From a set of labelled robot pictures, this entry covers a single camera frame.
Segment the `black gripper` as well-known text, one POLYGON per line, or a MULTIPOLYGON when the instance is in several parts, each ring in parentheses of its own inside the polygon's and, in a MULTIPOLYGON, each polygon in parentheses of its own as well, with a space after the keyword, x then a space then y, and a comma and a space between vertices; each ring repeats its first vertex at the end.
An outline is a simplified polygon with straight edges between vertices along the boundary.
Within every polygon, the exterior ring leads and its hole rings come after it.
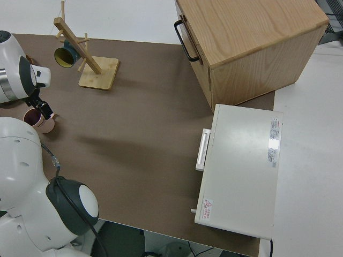
POLYGON ((39 97, 40 90, 35 89, 34 92, 26 98, 26 104, 28 107, 32 107, 41 113, 41 115, 48 120, 51 118, 53 111, 47 102, 43 102, 39 97))

